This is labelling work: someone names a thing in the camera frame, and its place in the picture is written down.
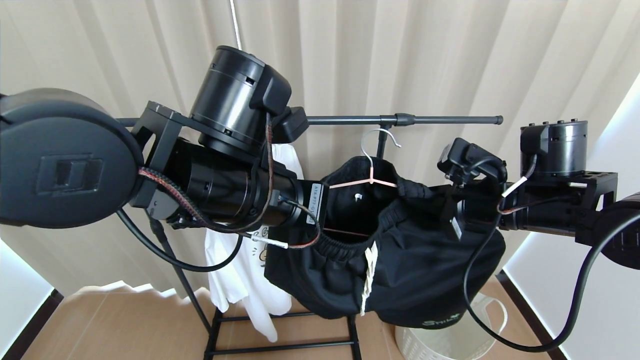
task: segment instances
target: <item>clothing rack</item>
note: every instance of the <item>clothing rack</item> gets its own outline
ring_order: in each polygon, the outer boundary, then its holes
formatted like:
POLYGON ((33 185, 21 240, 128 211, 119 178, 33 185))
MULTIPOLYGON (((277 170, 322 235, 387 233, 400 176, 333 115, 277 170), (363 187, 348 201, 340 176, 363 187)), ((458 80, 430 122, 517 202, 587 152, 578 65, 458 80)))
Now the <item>clothing rack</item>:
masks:
MULTIPOLYGON (((398 113, 395 115, 381 115, 381 116, 342 116, 342 117, 308 117, 309 125, 379 125, 380 128, 389 130, 392 126, 409 126, 414 124, 501 124, 502 117, 416 117, 410 114, 398 113)), ((378 151, 376 157, 382 159, 385 155, 385 145, 387 143, 387 134, 384 131, 380 131, 378 135, 378 151)), ((164 239, 160 239, 164 251, 170 256, 175 257, 173 249, 169 242, 164 239)), ((253 348, 234 348, 227 350, 216 350, 216 344, 218 342, 218 336, 220 335, 220 327, 223 322, 236 322, 247 321, 249 316, 234 316, 225 318, 223 313, 216 309, 216 313, 213 316, 211 323, 207 319, 202 306, 196 298, 193 288, 191 287, 187 277, 184 275, 183 269, 174 266, 173 269, 178 275, 180 282, 186 291, 187 296, 191 300, 193 307, 195 308, 198 316, 200 317, 202 324, 204 325, 207 333, 209 334, 209 341, 204 351, 204 360, 212 360, 216 355, 225 354, 247 354, 256 352, 278 351, 278 350, 293 350, 297 348, 316 348, 316 347, 331 347, 331 346, 344 346, 349 345, 351 347, 351 354, 354 360, 362 360, 360 353, 360 342, 358 340, 358 331, 356 328, 355 315, 347 316, 347 327, 349 329, 348 340, 343 341, 324 341, 314 343, 300 343, 292 345, 273 345, 268 347, 253 347, 253 348)), ((301 313, 287 313, 284 315, 271 315, 273 319, 279 318, 291 318, 297 316, 312 316, 315 315, 310 311, 301 313)))

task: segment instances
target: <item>drawstring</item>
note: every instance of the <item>drawstring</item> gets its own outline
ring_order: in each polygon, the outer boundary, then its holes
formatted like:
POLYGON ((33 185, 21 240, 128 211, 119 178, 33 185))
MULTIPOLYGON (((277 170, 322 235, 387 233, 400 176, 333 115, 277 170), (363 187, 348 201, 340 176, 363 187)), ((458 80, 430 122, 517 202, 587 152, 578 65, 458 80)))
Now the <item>drawstring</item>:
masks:
POLYGON ((360 316, 364 316, 364 309, 367 305, 367 299, 373 289, 373 275, 376 273, 376 263, 378 262, 378 247, 374 241, 371 244, 371 248, 367 248, 364 251, 364 256, 367 258, 367 278, 364 282, 364 289, 362 290, 362 305, 360 306, 360 316))

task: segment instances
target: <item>basket handle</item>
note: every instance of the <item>basket handle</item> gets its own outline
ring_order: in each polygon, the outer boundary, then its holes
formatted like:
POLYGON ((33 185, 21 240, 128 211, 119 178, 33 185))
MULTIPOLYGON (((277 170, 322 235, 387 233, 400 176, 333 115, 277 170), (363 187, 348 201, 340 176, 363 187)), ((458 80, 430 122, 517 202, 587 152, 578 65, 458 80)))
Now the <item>basket handle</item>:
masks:
POLYGON ((502 308, 502 314, 504 316, 503 320, 502 320, 502 325, 500 325, 500 329, 498 329, 498 331, 497 331, 497 333, 500 334, 502 332, 502 330, 504 330, 504 327, 507 326, 507 318, 508 318, 508 316, 507 316, 507 307, 502 303, 502 301, 500 301, 500 300, 498 300, 496 298, 493 298, 493 297, 486 296, 485 294, 482 294, 482 293, 478 293, 476 295, 476 299, 475 300, 477 300, 477 302, 474 301, 475 302, 474 305, 483 308, 485 311, 486 311, 486 307, 489 306, 489 304, 491 304, 494 301, 497 302, 498 305, 500 305, 500 308, 502 308))

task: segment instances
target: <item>robotic arm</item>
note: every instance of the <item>robotic arm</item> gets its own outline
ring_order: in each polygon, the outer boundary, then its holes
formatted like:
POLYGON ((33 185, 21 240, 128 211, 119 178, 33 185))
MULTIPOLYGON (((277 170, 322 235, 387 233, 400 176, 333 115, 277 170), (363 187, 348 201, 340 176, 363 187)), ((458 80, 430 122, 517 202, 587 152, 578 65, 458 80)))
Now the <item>robotic arm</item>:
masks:
MULTIPOLYGON (((247 237, 247 231, 262 224, 320 231, 326 209, 321 204, 327 200, 327 192, 320 190, 326 185, 299 180, 274 162, 272 143, 295 141, 310 122, 502 122, 502 117, 409 114, 308 117, 303 108, 287 107, 290 96, 291 87, 276 70, 226 46, 218 47, 188 117, 149 102, 139 119, 116 120, 88 98, 60 89, 2 96, 0 223, 77 227, 117 212, 144 243, 145 235, 122 210, 129 203, 176 229, 208 227, 247 237), (183 128, 198 131, 199 144, 181 138, 183 128), (148 143, 152 146, 145 159, 148 143)), ((433 215, 451 241, 460 240, 465 224, 478 222, 494 224, 491 233, 499 227, 562 234, 593 247, 558 339, 524 347, 492 333, 523 351, 548 351, 566 339, 586 273, 600 251, 622 266, 640 269, 640 193, 616 202, 617 174, 586 170, 586 136, 584 121, 523 127, 522 178, 515 183, 507 183, 501 159, 461 138, 447 146, 438 161, 452 184, 434 188, 442 196, 434 203, 433 215), (477 180, 481 174, 484 179, 477 180)), ((146 241, 174 265, 202 272, 216 269, 182 263, 146 241)))

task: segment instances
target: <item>beige curtain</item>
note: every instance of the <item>beige curtain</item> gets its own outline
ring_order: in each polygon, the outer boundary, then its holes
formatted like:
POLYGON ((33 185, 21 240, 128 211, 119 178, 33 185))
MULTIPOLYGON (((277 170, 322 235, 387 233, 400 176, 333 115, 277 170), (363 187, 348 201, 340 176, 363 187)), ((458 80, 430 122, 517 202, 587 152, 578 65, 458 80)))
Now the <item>beige curtain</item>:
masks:
MULTIPOLYGON (((291 105, 309 115, 503 115, 501 126, 394 128, 403 147, 388 146, 385 158, 404 177, 440 184, 436 159, 461 136, 515 177, 522 125, 580 118, 589 144, 598 138, 640 72, 639 10, 636 0, 2 1, 0 91, 66 88, 116 117, 138 116, 148 100, 188 114, 215 47, 241 45, 286 76, 291 105)), ((309 129, 294 144, 305 176, 357 155, 364 130, 309 129)), ((117 280, 179 288, 115 216, 0 230, 63 294, 117 280)), ((168 231, 178 257, 204 263, 202 230, 168 231)), ((526 233, 505 235, 506 260, 526 233)), ((206 285, 203 274, 188 276, 206 285)))

